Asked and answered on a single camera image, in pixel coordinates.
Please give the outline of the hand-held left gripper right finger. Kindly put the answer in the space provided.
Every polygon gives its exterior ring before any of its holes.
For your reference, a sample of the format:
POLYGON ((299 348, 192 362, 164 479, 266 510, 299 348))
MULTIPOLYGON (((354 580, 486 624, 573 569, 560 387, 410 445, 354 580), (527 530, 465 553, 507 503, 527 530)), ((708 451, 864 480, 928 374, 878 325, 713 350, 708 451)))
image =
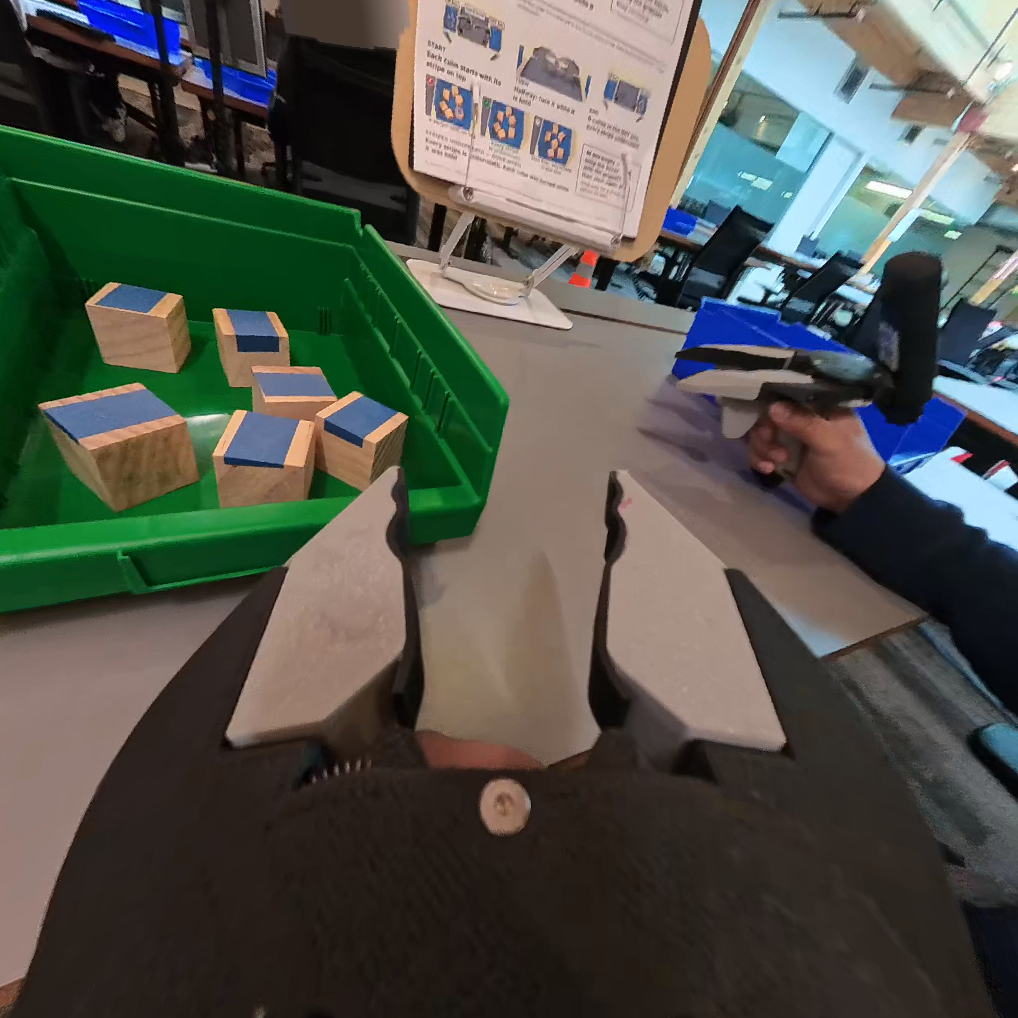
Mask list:
POLYGON ((780 752, 786 735, 727 568, 627 470, 608 475, 589 704, 656 770, 694 743, 780 752))

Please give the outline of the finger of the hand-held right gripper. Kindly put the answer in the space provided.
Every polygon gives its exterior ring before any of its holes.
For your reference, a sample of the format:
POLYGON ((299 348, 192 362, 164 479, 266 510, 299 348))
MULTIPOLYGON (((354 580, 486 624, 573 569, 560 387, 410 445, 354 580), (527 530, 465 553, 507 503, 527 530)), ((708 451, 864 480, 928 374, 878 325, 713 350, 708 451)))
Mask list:
POLYGON ((787 370, 714 367, 675 383, 683 392, 714 397, 721 408, 722 435, 734 440, 746 436, 770 403, 800 389, 801 375, 787 370))
POLYGON ((703 344, 685 347, 675 354, 675 372, 706 370, 758 372, 782 371, 797 356, 794 348, 742 344, 703 344))

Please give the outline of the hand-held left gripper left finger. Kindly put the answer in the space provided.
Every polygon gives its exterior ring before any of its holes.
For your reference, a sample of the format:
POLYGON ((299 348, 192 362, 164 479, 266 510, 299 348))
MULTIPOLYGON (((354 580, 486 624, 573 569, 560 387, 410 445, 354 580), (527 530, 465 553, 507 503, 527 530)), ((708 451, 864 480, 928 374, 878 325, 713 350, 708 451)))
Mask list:
POLYGON ((404 471, 386 469, 285 567, 225 736, 363 754, 425 698, 404 471))

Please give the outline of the blue plastic bin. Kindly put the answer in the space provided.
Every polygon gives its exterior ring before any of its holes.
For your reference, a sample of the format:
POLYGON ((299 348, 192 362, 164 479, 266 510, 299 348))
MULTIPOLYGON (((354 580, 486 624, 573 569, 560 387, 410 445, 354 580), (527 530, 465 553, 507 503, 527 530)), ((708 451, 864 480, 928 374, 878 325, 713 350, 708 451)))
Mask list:
POLYGON ((775 312, 709 299, 696 312, 681 350, 703 344, 796 349, 786 370, 801 375, 801 388, 785 399, 815 410, 854 409, 879 455, 896 469, 947 448, 963 420, 959 409, 926 393, 932 375, 919 388, 905 386, 881 352, 857 353, 801 324, 784 323, 775 312))

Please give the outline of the pile of wooden cubes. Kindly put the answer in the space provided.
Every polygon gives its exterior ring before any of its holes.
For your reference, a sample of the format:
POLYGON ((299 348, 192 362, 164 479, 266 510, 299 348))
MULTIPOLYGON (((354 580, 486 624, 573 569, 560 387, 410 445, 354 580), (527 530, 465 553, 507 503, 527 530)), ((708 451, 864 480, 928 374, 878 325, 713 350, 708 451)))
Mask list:
MULTIPOLYGON (((84 313, 104 363, 169 374, 185 365, 191 341, 181 295, 112 282, 84 313)), ((340 397, 320 367, 293 365, 276 312, 214 309, 213 325, 228 385, 251 394, 251 409, 230 415, 212 452, 220 507, 304 501, 316 470, 366 490, 400 465, 408 416, 359 391, 340 397)), ((185 417, 142 383, 38 410, 72 476, 112 511, 197 482, 185 417)))

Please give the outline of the green plastic bin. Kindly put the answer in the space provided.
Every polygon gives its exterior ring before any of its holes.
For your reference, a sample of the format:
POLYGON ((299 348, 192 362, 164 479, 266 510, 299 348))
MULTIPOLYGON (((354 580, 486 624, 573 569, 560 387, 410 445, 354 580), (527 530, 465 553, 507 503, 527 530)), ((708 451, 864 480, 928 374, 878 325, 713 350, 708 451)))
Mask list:
POLYGON ((26 131, 1 147, 2 613, 254 575, 357 496, 316 472, 303 502, 220 508, 213 450, 250 396, 226 381, 214 308, 277 312, 298 366, 408 416, 414 542, 475 531, 508 396, 357 213, 26 131), (84 301, 108 283, 183 297, 179 373, 102 361, 84 301), (199 478, 115 512, 38 405, 133 382, 185 419, 199 478))

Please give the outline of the person's right forearm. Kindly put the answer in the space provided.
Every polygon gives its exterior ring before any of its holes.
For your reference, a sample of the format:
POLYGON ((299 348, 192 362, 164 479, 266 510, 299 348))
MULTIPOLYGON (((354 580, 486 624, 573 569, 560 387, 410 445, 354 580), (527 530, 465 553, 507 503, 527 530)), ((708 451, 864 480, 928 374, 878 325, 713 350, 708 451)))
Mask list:
POLYGON ((814 533, 950 631, 982 684, 1017 713, 1017 556, 891 468, 814 533))

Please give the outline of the person's right hand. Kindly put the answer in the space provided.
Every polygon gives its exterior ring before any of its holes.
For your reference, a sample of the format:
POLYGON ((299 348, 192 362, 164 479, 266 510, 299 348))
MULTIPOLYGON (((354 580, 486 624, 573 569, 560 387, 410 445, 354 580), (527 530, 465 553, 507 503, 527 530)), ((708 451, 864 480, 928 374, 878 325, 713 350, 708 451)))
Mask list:
POLYGON ((764 475, 791 480, 815 509, 839 515, 884 474, 884 460, 850 409, 817 414, 775 402, 746 435, 749 462, 764 475))

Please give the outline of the instruction sheet on stand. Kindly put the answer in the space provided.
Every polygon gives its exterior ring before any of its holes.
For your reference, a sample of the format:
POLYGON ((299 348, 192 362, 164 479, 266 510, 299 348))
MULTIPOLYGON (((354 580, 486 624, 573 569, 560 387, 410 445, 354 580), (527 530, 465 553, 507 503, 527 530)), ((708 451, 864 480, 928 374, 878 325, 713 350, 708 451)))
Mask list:
POLYGON ((677 77, 659 148, 653 160, 651 185, 644 199, 637 235, 608 239, 605 234, 578 232, 558 219, 518 222, 504 210, 493 210, 490 197, 477 201, 470 189, 454 187, 413 170, 410 165, 414 125, 414 15, 417 2, 409 2, 408 26, 397 49, 391 136, 404 179, 416 193, 437 206, 457 210, 450 237, 441 245, 439 261, 411 260, 408 270, 428 294, 446 309, 475 312, 539 326, 568 330, 571 323, 540 290, 555 270, 571 257, 592 249, 615 261, 636 261, 645 254, 662 230, 666 212, 682 175, 686 153, 694 137, 701 103, 706 95, 710 49, 706 29, 698 14, 684 63, 677 77), (468 270, 452 264, 456 243, 479 219, 491 224, 530 232, 557 249, 521 282, 499 279, 483 269, 468 270))

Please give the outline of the dark teal office chair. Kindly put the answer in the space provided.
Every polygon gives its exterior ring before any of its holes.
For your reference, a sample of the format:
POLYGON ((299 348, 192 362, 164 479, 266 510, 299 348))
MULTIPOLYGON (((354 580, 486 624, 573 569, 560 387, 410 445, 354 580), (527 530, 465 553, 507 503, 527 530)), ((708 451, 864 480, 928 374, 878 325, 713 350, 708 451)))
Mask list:
POLYGON ((977 728, 968 736, 973 754, 996 780, 1017 798, 1017 728, 995 722, 977 728))

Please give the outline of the printed instruction sheet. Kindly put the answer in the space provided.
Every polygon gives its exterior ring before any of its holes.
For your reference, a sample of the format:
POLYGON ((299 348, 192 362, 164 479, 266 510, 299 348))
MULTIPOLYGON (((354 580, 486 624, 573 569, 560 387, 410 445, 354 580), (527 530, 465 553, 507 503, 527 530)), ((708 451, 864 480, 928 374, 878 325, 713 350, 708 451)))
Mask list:
POLYGON ((518 222, 637 235, 689 1, 425 1, 410 165, 518 222))

